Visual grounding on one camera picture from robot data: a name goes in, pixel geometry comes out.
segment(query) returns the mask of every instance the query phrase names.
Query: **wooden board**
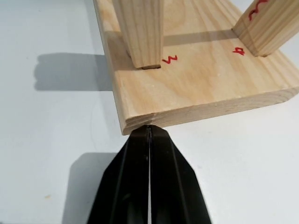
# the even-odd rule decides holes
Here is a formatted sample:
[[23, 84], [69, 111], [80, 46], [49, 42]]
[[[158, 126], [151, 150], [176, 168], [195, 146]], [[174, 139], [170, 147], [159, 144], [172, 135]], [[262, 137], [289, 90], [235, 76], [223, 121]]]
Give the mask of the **wooden board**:
[[111, 0], [94, 3], [123, 134], [282, 103], [299, 92], [299, 71], [280, 51], [254, 57], [237, 38], [231, 28], [241, 12], [228, 0], [165, 0], [163, 56], [178, 59], [151, 70], [133, 67]]

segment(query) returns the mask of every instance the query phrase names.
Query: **white table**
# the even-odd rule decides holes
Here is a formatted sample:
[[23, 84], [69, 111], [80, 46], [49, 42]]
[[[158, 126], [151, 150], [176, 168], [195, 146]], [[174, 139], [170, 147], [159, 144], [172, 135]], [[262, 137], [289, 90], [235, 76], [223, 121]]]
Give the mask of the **white table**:
[[[245, 10], [251, 0], [233, 1]], [[282, 47], [299, 66], [299, 36]], [[0, 1], [0, 223], [84, 224], [118, 124], [92, 0]], [[299, 222], [299, 96], [166, 128], [214, 224]]]

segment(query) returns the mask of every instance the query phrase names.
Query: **red marker writing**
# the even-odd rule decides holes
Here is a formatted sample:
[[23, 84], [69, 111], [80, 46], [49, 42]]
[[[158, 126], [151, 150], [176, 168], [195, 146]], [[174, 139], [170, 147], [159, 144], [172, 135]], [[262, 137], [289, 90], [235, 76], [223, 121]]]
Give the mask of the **red marker writing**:
[[239, 53], [240, 55], [243, 55], [243, 56], [245, 54], [244, 49], [243, 48], [239, 48], [239, 47], [236, 47], [233, 52], [234, 53]]

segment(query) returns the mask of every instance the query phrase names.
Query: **wood grain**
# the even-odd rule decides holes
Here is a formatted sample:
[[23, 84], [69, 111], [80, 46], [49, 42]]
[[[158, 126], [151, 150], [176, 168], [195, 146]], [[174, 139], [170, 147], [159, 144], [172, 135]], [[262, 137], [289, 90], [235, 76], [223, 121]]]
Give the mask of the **wood grain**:
[[228, 0], [165, 0], [163, 58], [178, 60], [152, 70], [134, 68], [111, 0], [94, 2], [124, 134], [277, 104], [299, 92], [299, 71], [280, 51], [254, 57], [231, 30], [241, 12]]
[[233, 30], [254, 56], [267, 56], [299, 32], [299, 0], [255, 0]]
[[164, 0], [113, 0], [127, 52], [136, 68], [160, 68]]

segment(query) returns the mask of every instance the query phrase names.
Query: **red handwritten number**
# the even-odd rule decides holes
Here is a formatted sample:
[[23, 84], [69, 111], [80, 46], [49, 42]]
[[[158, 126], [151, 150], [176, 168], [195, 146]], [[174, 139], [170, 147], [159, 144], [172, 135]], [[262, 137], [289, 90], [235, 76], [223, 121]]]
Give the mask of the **red handwritten number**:
[[245, 54], [244, 49], [243, 48], [235, 48], [235, 50], [233, 51], [234, 53], [239, 53], [240, 55]]
[[175, 55], [174, 57], [168, 56], [168, 61], [166, 61], [165, 59], [163, 59], [162, 61], [170, 64], [171, 60], [177, 60], [177, 59], [178, 59], [178, 57]]
[[259, 1], [257, 2], [257, 4], [256, 4], [256, 8], [253, 9], [253, 10], [251, 10], [251, 12], [249, 13], [249, 21], [252, 20], [252, 14], [254, 14], [254, 13], [258, 13], [258, 5], [261, 4], [261, 3], [263, 3], [263, 2], [268, 2], [268, 0], [259, 0]]

